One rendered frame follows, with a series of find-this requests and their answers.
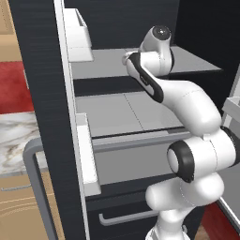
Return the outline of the grey glass fridge shelf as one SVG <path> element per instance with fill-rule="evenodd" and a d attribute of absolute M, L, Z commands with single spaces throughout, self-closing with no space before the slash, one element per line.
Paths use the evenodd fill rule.
<path fill-rule="evenodd" d="M 135 133 L 186 132 L 172 111 L 145 92 L 76 97 L 77 113 L 86 113 L 95 138 Z"/>
<path fill-rule="evenodd" d="M 127 76 L 122 57 L 131 49 L 93 50 L 92 62 L 71 63 L 74 80 Z M 172 73 L 219 70 L 219 67 L 203 60 L 187 50 L 172 46 L 174 66 Z"/>

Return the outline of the grey fridge crisper drawer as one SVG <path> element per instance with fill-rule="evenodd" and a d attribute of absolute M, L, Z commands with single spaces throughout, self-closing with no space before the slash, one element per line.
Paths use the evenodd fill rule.
<path fill-rule="evenodd" d="M 164 130 L 93 140 L 98 180 L 101 185 L 171 173 L 167 149 L 187 139 L 184 129 Z"/>

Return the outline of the black fridge door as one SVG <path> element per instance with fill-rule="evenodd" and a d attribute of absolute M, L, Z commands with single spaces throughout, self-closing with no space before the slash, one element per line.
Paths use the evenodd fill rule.
<path fill-rule="evenodd" d="M 9 0 L 66 240 L 90 240 L 64 0 Z"/>

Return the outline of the black fridge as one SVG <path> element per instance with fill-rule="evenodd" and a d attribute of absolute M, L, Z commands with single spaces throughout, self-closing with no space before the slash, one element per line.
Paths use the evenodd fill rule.
<path fill-rule="evenodd" d="M 65 0 L 78 9 L 90 29 L 95 48 L 139 50 L 156 25 L 171 31 L 172 43 L 226 60 L 233 28 L 230 18 L 240 13 L 240 0 Z"/>

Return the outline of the fridge door with white lining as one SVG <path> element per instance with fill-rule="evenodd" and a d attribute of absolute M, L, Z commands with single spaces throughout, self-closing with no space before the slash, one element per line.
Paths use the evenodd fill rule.
<path fill-rule="evenodd" d="M 240 65 L 238 67 L 229 98 L 240 97 Z M 229 128 L 240 139 L 240 123 L 223 114 L 223 126 Z M 225 184 L 223 196 L 218 201 L 220 208 L 240 235 L 240 163 L 219 172 Z"/>

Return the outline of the long white door bin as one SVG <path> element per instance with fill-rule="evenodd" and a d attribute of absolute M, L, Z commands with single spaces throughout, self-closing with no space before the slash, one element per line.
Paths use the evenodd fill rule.
<path fill-rule="evenodd" d="M 84 194 L 86 197 L 95 196 L 101 193 L 101 188 L 86 113 L 78 113 L 76 120 Z"/>

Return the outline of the black freezer drawer front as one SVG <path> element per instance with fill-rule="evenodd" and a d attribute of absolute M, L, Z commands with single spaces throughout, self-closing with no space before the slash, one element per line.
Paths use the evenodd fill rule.
<path fill-rule="evenodd" d="M 175 179 L 172 173 L 103 185 L 100 195 L 87 197 L 90 240 L 144 240 L 158 216 L 108 226 L 106 221 L 150 211 L 145 200 L 147 187 L 169 179 Z"/>

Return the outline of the small white door bin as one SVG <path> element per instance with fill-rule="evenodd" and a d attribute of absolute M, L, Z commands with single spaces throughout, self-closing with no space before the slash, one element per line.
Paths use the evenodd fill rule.
<path fill-rule="evenodd" d="M 64 23 L 69 61 L 72 63 L 93 61 L 92 43 L 88 27 L 79 10 L 65 8 Z"/>

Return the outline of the tan wooden drawer front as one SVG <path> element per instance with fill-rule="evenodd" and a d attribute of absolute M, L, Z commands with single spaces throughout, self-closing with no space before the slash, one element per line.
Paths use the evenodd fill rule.
<path fill-rule="evenodd" d="M 0 188 L 29 185 L 28 175 L 0 178 Z M 33 190 L 0 190 L 0 240 L 49 240 Z"/>

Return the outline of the tan wooden wall cupboard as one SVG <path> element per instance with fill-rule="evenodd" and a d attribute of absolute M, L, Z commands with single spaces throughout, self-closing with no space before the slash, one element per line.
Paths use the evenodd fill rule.
<path fill-rule="evenodd" d="M 19 42 L 8 0 L 0 0 L 0 62 L 21 61 Z"/>

